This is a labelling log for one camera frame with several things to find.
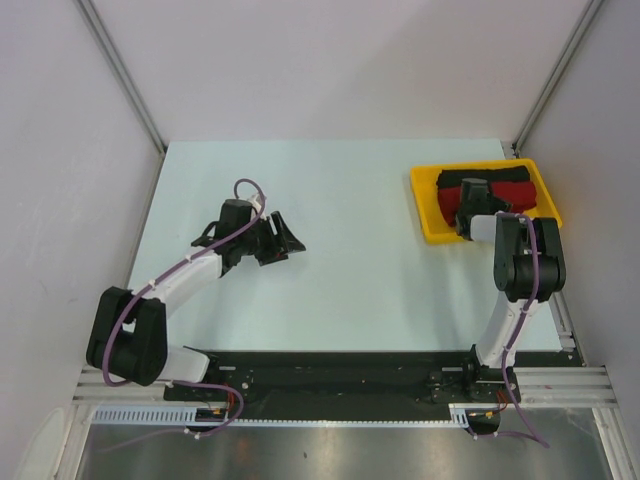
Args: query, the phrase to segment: white wall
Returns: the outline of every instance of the white wall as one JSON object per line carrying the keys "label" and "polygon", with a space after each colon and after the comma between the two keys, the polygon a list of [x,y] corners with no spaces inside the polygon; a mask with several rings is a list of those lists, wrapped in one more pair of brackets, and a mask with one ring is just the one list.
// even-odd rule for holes
{"label": "white wall", "polygon": [[640,446],[640,2],[608,2],[525,145],[564,216],[565,294]]}
{"label": "white wall", "polygon": [[158,158],[70,1],[0,5],[0,478],[68,405]]}
{"label": "white wall", "polygon": [[512,140],[586,0],[96,0],[171,140]]}

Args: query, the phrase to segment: folded cloth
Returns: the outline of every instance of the folded cloth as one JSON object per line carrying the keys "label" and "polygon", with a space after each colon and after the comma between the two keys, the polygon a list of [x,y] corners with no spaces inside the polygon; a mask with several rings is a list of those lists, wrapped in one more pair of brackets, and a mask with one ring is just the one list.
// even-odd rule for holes
{"label": "folded cloth", "polygon": [[531,180],[527,167],[499,168],[496,170],[443,170],[438,176],[438,188],[459,187],[465,178],[480,178],[494,182],[528,182]]}
{"label": "folded cloth", "polygon": [[[495,197],[512,205],[510,211],[513,213],[522,213],[536,206],[537,192],[533,182],[495,182],[491,183],[491,189]],[[460,207],[460,190],[461,187],[438,190],[440,211],[450,226],[456,224],[456,212]]]}

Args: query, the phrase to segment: shiny floor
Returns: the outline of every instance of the shiny floor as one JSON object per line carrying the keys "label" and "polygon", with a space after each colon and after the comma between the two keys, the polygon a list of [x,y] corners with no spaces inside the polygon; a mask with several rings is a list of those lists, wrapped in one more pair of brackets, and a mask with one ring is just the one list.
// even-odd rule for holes
{"label": "shiny floor", "polygon": [[[520,429],[506,412],[502,429]],[[168,433],[109,453],[153,430],[96,425],[79,479],[610,479],[591,410],[529,412],[551,449],[510,438],[478,440],[463,430],[230,428],[195,441]]]}

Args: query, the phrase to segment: yellow tray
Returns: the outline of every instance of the yellow tray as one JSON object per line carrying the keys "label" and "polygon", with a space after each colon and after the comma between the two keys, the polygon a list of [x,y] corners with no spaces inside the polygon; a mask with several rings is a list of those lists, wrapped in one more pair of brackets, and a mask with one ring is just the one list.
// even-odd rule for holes
{"label": "yellow tray", "polygon": [[524,165],[529,170],[531,181],[536,186],[536,207],[525,213],[530,217],[553,217],[558,221],[558,227],[562,227],[562,219],[558,209],[549,195],[549,190],[542,181],[542,176],[536,164],[530,158],[518,158],[515,160],[494,160],[488,162],[454,163],[451,165],[425,165],[411,169],[411,188],[416,198],[422,232],[431,244],[443,244],[463,242],[464,239],[456,235],[455,229],[444,221],[440,206],[438,205],[438,187],[436,181],[442,170],[463,170],[469,168],[497,169],[519,167]]}

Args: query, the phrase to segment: dark red fabric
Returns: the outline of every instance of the dark red fabric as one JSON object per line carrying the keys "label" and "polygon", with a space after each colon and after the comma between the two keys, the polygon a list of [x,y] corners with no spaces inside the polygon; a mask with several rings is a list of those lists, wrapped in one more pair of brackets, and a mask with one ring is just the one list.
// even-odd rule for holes
{"label": "dark red fabric", "polygon": [[[522,213],[536,206],[536,186],[533,182],[494,182],[493,194],[513,205],[511,211]],[[438,204],[447,224],[456,224],[456,212],[460,206],[460,187],[438,190]]]}

